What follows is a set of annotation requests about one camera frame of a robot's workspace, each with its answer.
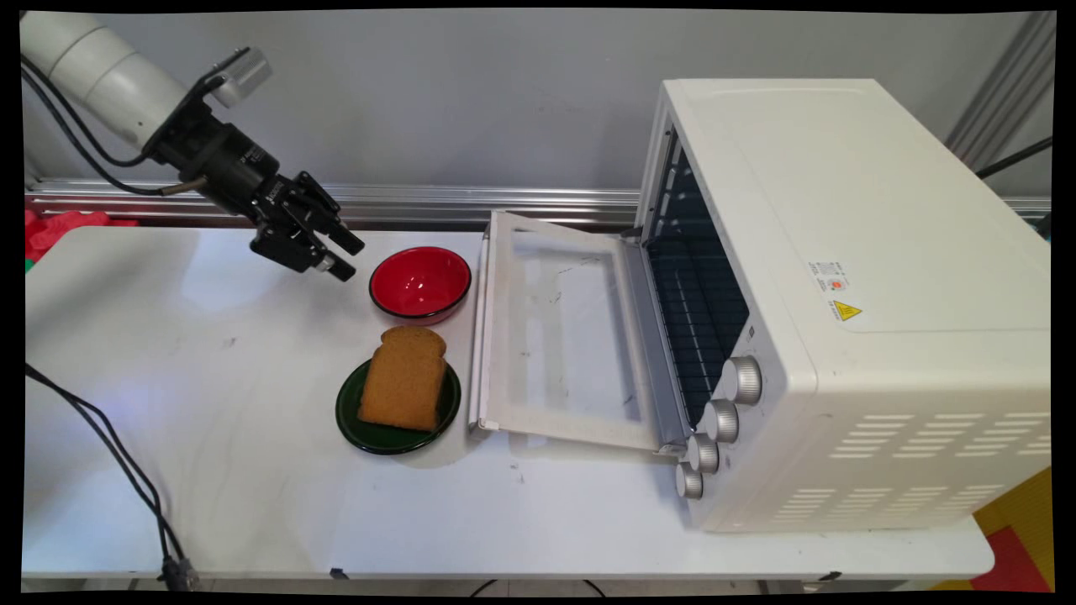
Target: red bowl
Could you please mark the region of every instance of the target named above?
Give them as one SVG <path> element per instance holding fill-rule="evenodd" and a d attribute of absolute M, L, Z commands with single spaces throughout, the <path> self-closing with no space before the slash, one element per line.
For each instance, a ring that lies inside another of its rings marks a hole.
<path fill-rule="evenodd" d="M 411 248 L 385 258 L 370 276 L 370 298 L 379 309 L 412 325 L 430 325 L 452 314 L 470 290 L 470 267 L 443 248 Z"/>

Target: label sticker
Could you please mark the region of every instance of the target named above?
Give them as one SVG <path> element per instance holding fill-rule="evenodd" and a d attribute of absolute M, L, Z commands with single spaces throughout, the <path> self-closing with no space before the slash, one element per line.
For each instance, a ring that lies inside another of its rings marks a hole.
<path fill-rule="evenodd" d="M 845 305 L 844 302 L 839 302 L 837 300 L 833 301 L 833 306 L 837 309 L 837 314 L 840 315 L 840 321 L 843 322 L 847 322 L 863 312 L 862 309 L 856 309 L 851 305 Z"/>
<path fill-rule="evenodd" d="M 845 293 L 849 293 L 852 302 L 859 305 L 855 287 L 848 279 L 848 271 L 843 263 L 837 261 L 807 263 L 807 267 L 834 320 L 844 323 L 863 312 L 859 307 L 837 300 L 838 297 L 845 298 Z"/>

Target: slice of bread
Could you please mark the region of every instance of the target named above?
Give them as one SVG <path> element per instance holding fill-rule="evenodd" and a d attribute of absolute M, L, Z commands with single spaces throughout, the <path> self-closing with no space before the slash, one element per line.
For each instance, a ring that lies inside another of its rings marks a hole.
<path fill-rule="evenodd" d="M 431 355 L 443 357 L 448 346 L 444 339 L 431 329 L 413 325 L 398 325 L 391 327 L 381 335 L 381 341 L 385 344 L 408 344 L 416 350 L 427 351 Z"/>
<path fill-rule="evenodd" d="M 381 335 L 363 390 L 358 419 L 414 431 L 437 428 L 445 344 L 424 327 L 399 326 Z"/>

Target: green plate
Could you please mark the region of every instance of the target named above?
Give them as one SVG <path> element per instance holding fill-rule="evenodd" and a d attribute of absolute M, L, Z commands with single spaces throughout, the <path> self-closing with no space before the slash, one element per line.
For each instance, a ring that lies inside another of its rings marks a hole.
<path fill-rule="evenodd" d="M 437 428 L 429 432 L 412 431 L 363 422 L 358 419 L 358 408 L 363 405 L 363 388 L 366 386 L 366 374 L 369 370 L 370 361 L 367 360 L 351 372 L 337 395 L 337 426 L 351 445 L 363 451 L 379 455 L 414 451 L 444 433 L 459 411 L 459 378 L 452 366 L 445 363 L 441 394 L 437 399 L 437 416 L 441 419 Z"/>

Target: white toaster oven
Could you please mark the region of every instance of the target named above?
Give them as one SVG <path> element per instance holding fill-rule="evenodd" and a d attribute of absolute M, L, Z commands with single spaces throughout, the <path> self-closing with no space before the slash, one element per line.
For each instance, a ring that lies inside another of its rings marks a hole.
<path fill-rule="evenodd" d="M 677 456 L 717 532 L 942 524 L 1050 464 L 1049 244 L 877 83 L 665 82 L 645 168 L 620 237 L 494 213 L 472 434 Z"/>

